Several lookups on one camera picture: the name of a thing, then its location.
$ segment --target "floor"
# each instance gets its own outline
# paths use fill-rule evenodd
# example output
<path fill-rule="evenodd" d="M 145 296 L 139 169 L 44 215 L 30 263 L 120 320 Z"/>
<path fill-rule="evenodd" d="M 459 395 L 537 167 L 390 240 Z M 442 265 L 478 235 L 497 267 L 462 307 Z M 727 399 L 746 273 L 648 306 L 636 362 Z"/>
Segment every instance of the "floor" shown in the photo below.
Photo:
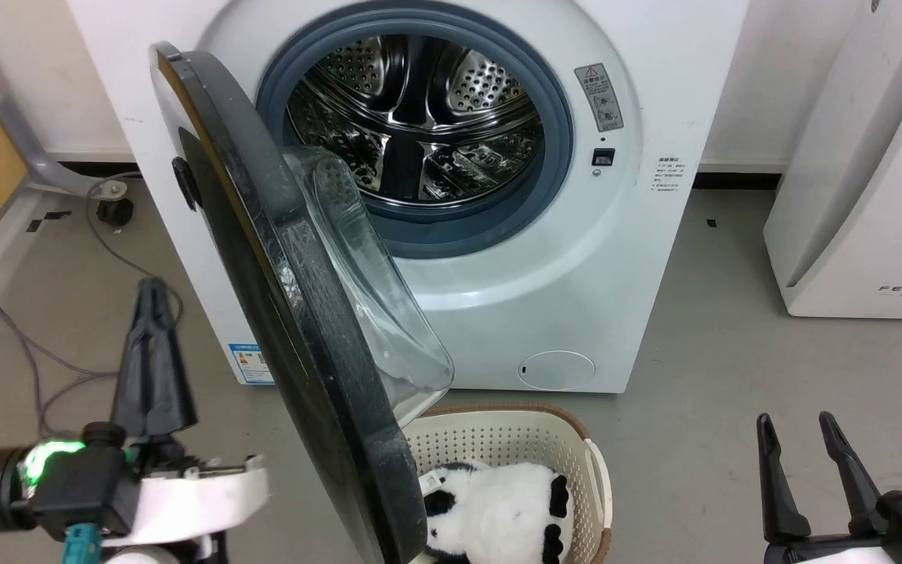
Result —
<path fill-rule="evenodd" d="M 264 453 L 271 503 L 229 537 L 236 562 L 355 562 L 351 543 L 273 389 L 235 383 L 207 318 L 144 190 L 135 220 L 107 240 L 164 276 L 186 300 L 180 341 L 201 423 L 191 452 L 233 460 Z M 576 414 L 608 460 L 615 490 L 609 562 L 759 562 L 763 550 L 755 418 L 773 415 L 799 509 L 816 532 L 842 532 L 847 510 L 817 413 L 830 410 L 880 489 L 902 489 L 902 321 L 788 317 L 761 227 L 770 192 L 697 190 L 623 396 L 544 394 Z M 0 303 L 48 349 L 85 367 L 118 364 L 137 275 L 105 254 L 74 215 L 45 221 Z M 715 219 L 712 228 L 706 220 Z M 38 357 L 48 389 L 70 381 Z M 0 445 L 35 438 L 30 374 L 0 321 Z M 448 403 L 519 394 L 452 392 Z M 110 385 L 73 393 L 60 428 L 104 418 Z M 0 562 L 49 563 L 60 546 L 39 532 L 0 535 Z"/>

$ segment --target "basket handle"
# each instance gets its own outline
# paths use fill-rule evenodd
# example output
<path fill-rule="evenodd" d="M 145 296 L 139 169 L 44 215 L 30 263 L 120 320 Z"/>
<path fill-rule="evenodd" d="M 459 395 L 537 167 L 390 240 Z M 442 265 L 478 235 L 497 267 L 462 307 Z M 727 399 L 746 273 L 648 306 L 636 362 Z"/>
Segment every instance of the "basket handle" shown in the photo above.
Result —
<path fill-rule="evenodd" d="M 590 460 L 594 462 L 592 467 L 594 467 L 594 477 L 597 478 L 597 484 L 594 484 L 594 489 L 597 490 L 597 499 L 604 505 L 604 528 L 611 529 L 612 506 L 615 501 L 612 499 L 612 478 L 608 474 L 608 465 L 604 463 L 604 456 L 602 456 L 601 450 L 597 448 L 597 445 L 594 445 L 593 440 L 584 439 L 583 442 L 586 443 L 587 449 L 590 450 Z"/>

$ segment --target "laundry basket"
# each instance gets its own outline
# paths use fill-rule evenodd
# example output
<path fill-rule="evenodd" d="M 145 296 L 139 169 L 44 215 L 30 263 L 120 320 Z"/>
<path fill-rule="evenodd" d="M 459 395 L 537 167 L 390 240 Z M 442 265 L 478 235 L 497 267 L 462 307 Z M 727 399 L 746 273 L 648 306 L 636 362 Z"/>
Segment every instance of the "laundry basket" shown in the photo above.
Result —
<path fill-rule="evenodd" d="M 565 410 L 540 403 L 491 403 L 427 411 L 403 429 L 417 470 L 451 461 L 531 461 L 566 475 L 573 540 L 566 564 L 601 564 L 612 542 L 612 485 L 601 451 Z M 414 564 L 429 562 L 425 556 Z"/>

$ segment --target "green light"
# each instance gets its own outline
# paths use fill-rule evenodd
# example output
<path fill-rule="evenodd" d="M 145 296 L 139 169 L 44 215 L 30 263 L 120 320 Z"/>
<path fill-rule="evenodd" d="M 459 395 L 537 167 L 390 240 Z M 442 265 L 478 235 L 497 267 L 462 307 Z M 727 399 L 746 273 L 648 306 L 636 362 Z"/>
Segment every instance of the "green light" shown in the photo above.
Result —
<path fill-rule="evenodd" d="M 29 485 L 36 485 L 40 479 L 40 475 L 44 474 L 44 464 L 47 458 L 54 453 L 74 453 L 76 450 L 85 448 L 79 440 L 48 440 L 47 443 L 40 443 L 26 454 L 26 470 L 23 472 L 23 478 Z"/>

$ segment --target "gray cable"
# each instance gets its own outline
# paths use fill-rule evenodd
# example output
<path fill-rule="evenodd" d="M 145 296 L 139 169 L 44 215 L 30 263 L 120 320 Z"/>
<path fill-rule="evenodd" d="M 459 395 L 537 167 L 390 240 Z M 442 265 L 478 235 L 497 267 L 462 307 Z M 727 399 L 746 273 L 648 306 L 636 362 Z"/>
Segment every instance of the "gray cable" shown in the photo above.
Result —
<path fill-rule="evenodd" d="M 153 273 L 148 272 L 146 269 L 141 268 L 139 265 L 133 263 L 132 261 L 126 259 L 121 256 L 121 253 L 118 253 L 112 248 L 106 240 L 103 239 L 103 236 L 99 234 L 96 229 L 96 225 L 92 222 L 92 198 L 96 195 L 98 190 L 103 186 L 104 183 L 114 181 L 114 179 L 127 179 L 127 178 L 140 178 L 140 172 L 121 172 L 119 175 L 111 175 L 106 178 L 100 179 L 96 183 L 93 183 L 92 186 L 89 187 L 89 191 L 86 193 L 86 202 L 85 202 L 85 221 L 86 225 L 89 225 L 89 232 L 92 233 L 96 240 L 103 246 L 103 249 L 106 250 L 107 253 L 110 253 L 111 256 L 115 257 L 118 261 L 121 261 L 125 265 L 128 265 L 130 268 L 135 269 L 135 271 L 140 272 L 143 276 L 154 276 Z M 173 290 L 168 286 L 169 295 L 172 296 L 172 299 L 176 302 L 176 314 L 175 314 L 175 323 L 179 325 L 180 319 L 183 317 L 183 300 L 182 297 L 179 296 L 179 293 Z M 75 364 L 64 360 L 57 354 L 54 354 L 50 350 L 47 350 L 44 346 L 30 338 L 29 335 L 23 332 L 22 329 L 13 321 L 12 317 L 9 316 L 8 313 L 2 306 L 0 305 L 0 319 L 9 327 L 11 332 L 16 336 L 16 340 L 19 342 L 20 348 L 23 350 L 23 356 L 26 357 L 27 363 L 30 365 L 30 372 L 33 375 L 33 403 L 34 409 L 36 410 L 36 418 L 37 418 L 37 436 L 40 439 L 48 439 L 51 436 L 62 436 L 62 438 L 73 438 L 73 436 L 78 436 L 78 433 L 72 431 L 57 431 L 51 425 L 48 425 L 47 422 L 47 411 L 50 410 L 50 407 L 55 403 L 55 401 L 60 400 L 65 393 L 71 392 L 72 389 L 78 388 L 80 385 L 86 385 L 86 383 L 93 381 L 102 381 L 103 379 L 115 378 L 117 372 L 115 371 L 91 371 L 88 368 L 76 367 Z M 33 357 L 33 353 L 30 350 L 31 347 L 33 349 L 37 349 L 40 353 L 43 353 L 44 356 L 50 358 L 50 360 L 54 360 L 58 364 L 61 364 L 62 367 L 68 368 L 69 371 L 77 372 L 81 374 L 79 378 L 76 378 L 75 381 L 69 382 L 68 385 L 65 385 L 63 388 L 58 390 L 58 392 L 54 392 L 48 397 L 47 400 L 43 400 L 43 391 L 41 389 L 41 376 L 40 370 L 37 368 L 37 362 Z"/>

